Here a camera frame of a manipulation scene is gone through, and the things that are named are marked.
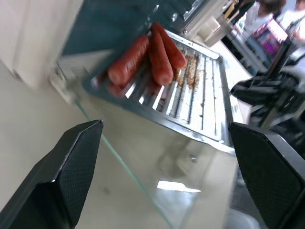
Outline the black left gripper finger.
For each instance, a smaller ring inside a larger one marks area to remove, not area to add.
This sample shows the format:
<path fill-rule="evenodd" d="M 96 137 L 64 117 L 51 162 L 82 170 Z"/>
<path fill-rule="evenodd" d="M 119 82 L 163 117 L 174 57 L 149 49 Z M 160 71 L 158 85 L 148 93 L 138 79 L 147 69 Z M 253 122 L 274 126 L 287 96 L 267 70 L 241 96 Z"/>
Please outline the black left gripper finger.
<path fill-rule="evenodd" d="M 277 95 L 281 81 L 266 76 L 255 76 L 239 81 L 230 93 L 238 100 L 250 105 L 263 105 L 271 102 Z"/>
<path fill-rule="evenodd" d="M 231 122 L 229 132 L 245 185 L 270 229 L 305 227 L 305 161 L 278 134 Z"/>
<path fill-rule="evenodd" d="M 92 183 L 102 120 L 67 130 L 0 212 L 2 229 L 73 229 Z"/>

